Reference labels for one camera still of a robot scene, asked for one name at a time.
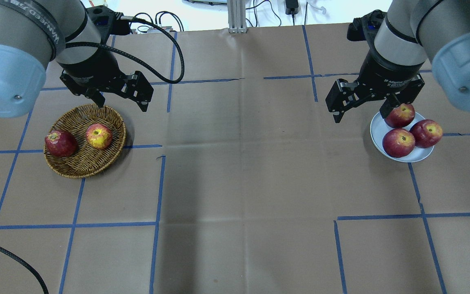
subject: white plate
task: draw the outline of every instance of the white plate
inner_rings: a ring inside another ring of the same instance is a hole
[[[412,122],[405,127],[406,130],[410,130],[411,127],[416,124],[417,122],[423,120],[423,116],[421,116],[418,112],[415,113],[415,119],[412,120]],[[382,119],[382,115],[380,115],[380,112],[378,112],[373,119],[371,120],[371,126],[369,127],[369,130],[371,132],[371,139],[373,140],[373,144],[375,147],[380,151],[382,154],[387,156],[388,158],[391,158],[392,160],[396,160],[399,162],[417,162],[420,160],[425,159],[433,149],[433,147],[429,148],[420,148],[420,147],[415,147],[413,151],[408,154],[407,156],[401,157],[401,158],[394,158],[391,156],[388,156],[386,151],[384,151],[384,147],[382,146],[382,140],[384,139],[384,136],[393,128],[391,128],[387,123]]]

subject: apple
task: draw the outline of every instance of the apple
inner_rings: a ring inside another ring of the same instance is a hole
[[[97,149],[105,149],[112,142],[112,130],[101,123],[94,123],[86,130],[86,141]]]
[[[384,136],[382,146],[389,156],[401,158],[415,148],[415,138],[408,130],[393,129]]]
[[[71,133],[62,130],[51,131],[44,138],[44,143],[47,151],[57,157],[71,156],[77,149],[75,137]]]
[[[403,128],[415,119],[415,108],[411,104],[401,104],[393,109],[384,121],[391,128]]]
[[[417,122],[410,130],[415,136],[416,147],[428,148],[436,145],[443,136],[442,127],[432,119],[424,119]]]

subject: plate of apples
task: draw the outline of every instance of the plate of apples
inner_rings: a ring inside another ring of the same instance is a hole
[[[442,127],[425,119],[411,104],[402,104],[384,119],[378,112],[371,120],[371,139],[382,154],[399,162],[418,162],[431,154],[442,139]]]

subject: basket rim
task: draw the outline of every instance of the basket rim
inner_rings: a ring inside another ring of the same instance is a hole
[[[60,116],[53,124],[52,126],[50,127],[50,130],[48,131],[48,133],[52,132],[53,129],[54,129],[54,126],[58,123],[58,121],[64,119],[65,117],[68,117],[70,116],[73,112],[77,111],[77,109],[79,108],[83,108],[83,107],[92,107],[92,106],[95,106],[97,107],[97,105],[95,104],[83,104],[83,105],[80,105],[80,106],[76,106],[74,108],[72,108],[71,110],[65,112],[62,116]],[[110,110],[112,111],[112,113],[114,113],[114,115],[117,115],[119,117],[119,119],[121,119],[121,130],[123,131],[123,136],[122,138],[118,138],[120,139],[120,142],[119,142],[119,149],[117,150],[117,152],[112,156],[112,158],[110,158],[110,160],[105,164],[103,165],[102,167],[100,167],[99,169],[95,170],[95,171],[92,171],[90,173],[87,173],[85,175],[76,175],[76,176],[73,176],[73,175],[67,175],[67,174],[64,174],[64,173],[61,173],[60,171],[58,171],[57,169],[55,169],[49,162],[47,156],[47,145],[44,144],[43,145],[43,155],[44,155],[44,158],[45,158],[45,161],[47,162],[47,165],[50,167],[50,169],[52,171],[54,171],[56,174],[60,175],[60,176],[63,176],[63,177],[67,177],[67,178],[86,178],[86,177],[90,177],[90,176],[93,176],[93,175],[96,175],[98,173],[100,173],[101,171],[107,169],[110,165],[112,165],[112,163],[115,162],[115,160],[117,160],[117,158],[119,157],[119,154],[121,154],[121,152],[123,151],[123,148],[124,148],[124,145],[126,143],[126,123],[124,122],[124,119],[123,117],[121,116],[121,114],[113,109],[112,107],[108,106],[108,105],[105,105],[103,106],[103,108],[106,108],[107,110]]]

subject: wicker basket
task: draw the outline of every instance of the wicker basket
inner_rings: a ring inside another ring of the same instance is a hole
[[[112,143],[106,149],[95,149],[86,141],[86,130],[94,123],[102,123],[112,130]],[[79,148],[69,157],[52,156],[44,146],[48,166],[67,178],[93,176],[109,167],[119,156],[126,142],[126,125],[119,112],[109,106],[99,108],[95,104],[78,106],[60,117],[50,131],[71,132]]]

